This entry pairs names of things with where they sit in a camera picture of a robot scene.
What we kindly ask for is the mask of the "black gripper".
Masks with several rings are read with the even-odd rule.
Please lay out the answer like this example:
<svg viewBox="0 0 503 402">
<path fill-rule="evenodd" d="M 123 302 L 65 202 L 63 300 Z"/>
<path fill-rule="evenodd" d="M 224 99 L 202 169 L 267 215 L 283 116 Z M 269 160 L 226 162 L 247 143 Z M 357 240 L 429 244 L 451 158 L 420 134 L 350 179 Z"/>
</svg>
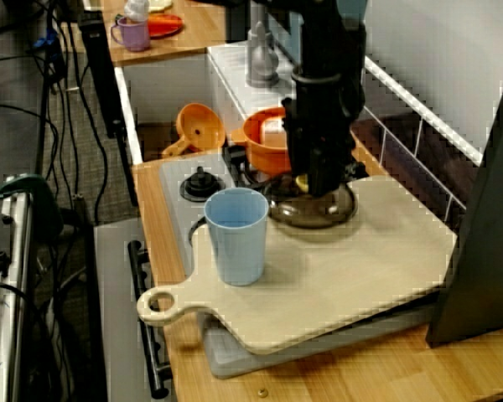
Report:
<svg viewBox="0 0 503 402">
<path fill-rule="evenodd" d="M 355 140 L 350 125 L 363 109 L 365 94 L 359 75 L 292 79 L 296 97 L 282 101 L 292 176 L 309 173 L 309 193 L 322 196 L 340 185 L 337 165 L 351 162 Z M 326 164 L 314 165 L 312 151 L 323 152 Z"/>
</svg>

